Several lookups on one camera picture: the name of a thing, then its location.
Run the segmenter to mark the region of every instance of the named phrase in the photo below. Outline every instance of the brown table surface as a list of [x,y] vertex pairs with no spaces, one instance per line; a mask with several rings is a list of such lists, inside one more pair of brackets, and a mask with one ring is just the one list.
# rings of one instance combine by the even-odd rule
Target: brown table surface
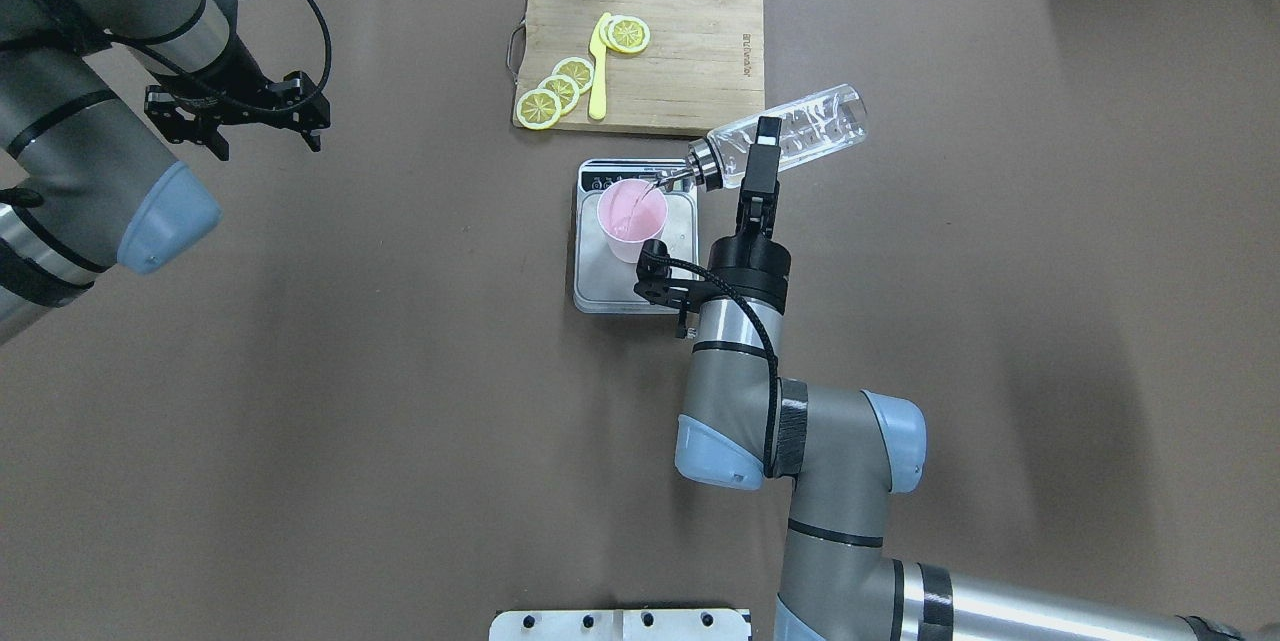
[[[0,351],[0,635],[484,638],[504,609],[689,603],[771,637],[788,484],[678,477],[673,319],[568,290],[576,166],[684,141],[513,129],[525,0],[319,1],[324,154],[178,148],[218,232]],[[242,18],[266,70],[317,69],[301,0]],[[1280,617],[1280,3],[765,0],[765,26],[769,102],[850,81],[872,114],[782,177],[776,237],[783,374],[929,420],[886,551]],[[123,52],[95,64],[141,96]],[[703,202],[730,232],[735,196]]]

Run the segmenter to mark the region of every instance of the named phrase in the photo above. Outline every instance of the lemon slice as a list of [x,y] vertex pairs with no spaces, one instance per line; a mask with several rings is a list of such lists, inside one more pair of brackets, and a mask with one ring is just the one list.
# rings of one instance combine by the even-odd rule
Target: lemon slice
[[525,129],[550,129],[559,116],[559,97],[554,91],[531,90],[516,102],[516,122]]
[[577,84],[577,93],[586,93],[586,90],[591,88],[591,82],[595,81],[595,67],[591,67],[591,63],[585,58],[571,56],[557,63],[552,74],[570,77]]
[[636,17],[613,17],[604,27],[604,44],[617,52],[643,52],[649,38],[649,24]]
[[540,84],[539,90],[548,90],[550,93],[556,93],[561,100],[561,115],[567,116],[577,105],[577,99],[581,97],[582,91],[577,88],[577,81],[573,81],[572,75],[564,75],[564,73],[552,73],[552,75],[545,77]]

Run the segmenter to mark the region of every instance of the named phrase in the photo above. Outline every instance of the blue joint cap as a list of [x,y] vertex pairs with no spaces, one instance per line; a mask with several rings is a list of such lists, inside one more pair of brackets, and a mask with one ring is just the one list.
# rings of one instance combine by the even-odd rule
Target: blue joint cap
[[134,273],[169,264],[218,226],[223,209],[186,162],[174,162],[133,212],[115,260]]
[[773,641],[827,641],[800,617],[791,613],[778,597],[778,612],[773,617]]
[[924,473],[924,454],[928,448],[924,415],[910,400],[883,397],[868,390],[863,394],[872,403],[872,409],[876,409],[876,421],[881,423],[881,435],[884,436],[888,470],[893,480],[890,491],[910,494]]
[[707,423],[680,415],[676,468],[690,481],[755,491],[764,482],[764,463]]

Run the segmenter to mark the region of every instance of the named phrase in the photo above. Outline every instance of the metal plate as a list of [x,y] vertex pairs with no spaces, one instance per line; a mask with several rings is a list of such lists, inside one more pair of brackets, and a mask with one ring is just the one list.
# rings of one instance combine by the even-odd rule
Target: metal plate
[[[681,159],[591,159],[579,168],[575,198],[573,305],[585,313],[676,313],[635,294],[635,264],[618,261],[595,221],[600,194],[613,180],[652,177],[685,168]],[[698,258],[698,187],[681,182],[667,196],[667,225],[660,239],[676,258]],[[676,278],[689,273],[676,271]]]
[[751,613],[739,609],[507,612],[489,626],[489,641],[750,641],[750,637]]

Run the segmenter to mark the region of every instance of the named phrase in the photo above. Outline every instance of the black rubber band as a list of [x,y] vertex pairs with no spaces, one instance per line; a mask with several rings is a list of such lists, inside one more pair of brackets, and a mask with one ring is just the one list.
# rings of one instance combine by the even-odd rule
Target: black rubber band
[[82,95],[82,97],[69,100],[69,102],[55,107],[54,111],[44,114],[44,116],[37,118],[32,125],[26,127],[20,131],[18,136],[14,136],[13,141],[5,146],[6,152],[13,157],[18,157],[23,148],[27,148],[44,134],[45,131],[52,129],[52,127],[59,125],[61,122],[67,122],[68,118],[76,116],[77,113],[82,113],[84,109],[91,107],[91,105],[97,105],[101,102],[109,102],[109,100],[120,100],[115,91],[113,90],[100,90],[90,91],[90,93]]
[[951,641],[955,632],[955,605],[951,597],[951,572],[919,564],[924,587],[924,613],[920,618],[920,641]]
[[13,214],[14,216],[18,216],[23,223],[26,223],[27,228],[29,228],[32,234],[36,234],[37,239],[44,241],[44,243],[49,246],[49,248],[55,249],[55,252],[58,252],[60,257],[67,258],[67,261],[76,264],[76,266],[82,267],[84,271],[92,271],[92,273],[109,271],[110,269],[109,266],[101,266],[101,264],[93,264],[92,261],[90,261],[90,258],[84,258],[82,257],[82,255],[78,255],[77,252],[73,252],[73,249],[69,249],[67,244],[61,243],[58,239],[58,235],[50,234],[49,228],[45,228],[42,223],[36,221],[36,216],[32,216],[28,209],[17,207],[15,205],[15,207],[13,207]]
[[854,536],[852,534],[841,534],[840,531],[832,531],[829,528],[809,526],[809,523],[801,523],[795,518],[787,518],[787,528],[795,531],[796,534],[804,534],[805,536],[813,536],[814,539],[822,539],[823,541],[832,541],[835,544],[845,544],[847,546],[879,549],[884,545],[882,536]]
[[134,44],[148,45],[148,47],[168,44],[168,41],[173,41],[174,38],[178,38],[178,36],[186,35],[187,31],[195,29],[196,23],[200,23],[200,18],[205,15],[206,6],[209,6],[209,0],[200,0],[200,6],[196,8],[196,15],[188,18],[188,20],[183,20],[182,26],[178,26],[174,31],[169,31],[168,35],[151,36],[151,38],[132,38],[132,36],[129,36],[129,40],[134,41]]
[[1183,615],[1178,618],[1192,627],[1192,631],[1196,633],[1196,641],[1244,641],[1243,633],[1225,623],[1208,621],[1198,615]]
[[60,308],[74,302],[77,296],[90,290],[93,284],[68,284],[36,262],[22,258],[13,246],[0,239],[0,287],[33,305]]
[[888,641],[902,641],[902,595],[906,591],[902,576],[902,562],[893,559],[893,632]]
[[809,386],[804,381],[783,377],[776,432],[774,473],[799,476],[800,468],[804,467],[804,444],[809,435]]
[[739,342],[696,342],[694,353],[699,351],[737,351],[740,354],[753,354],[753,357],[765,358],[764,351],[754,345],[739,344]]

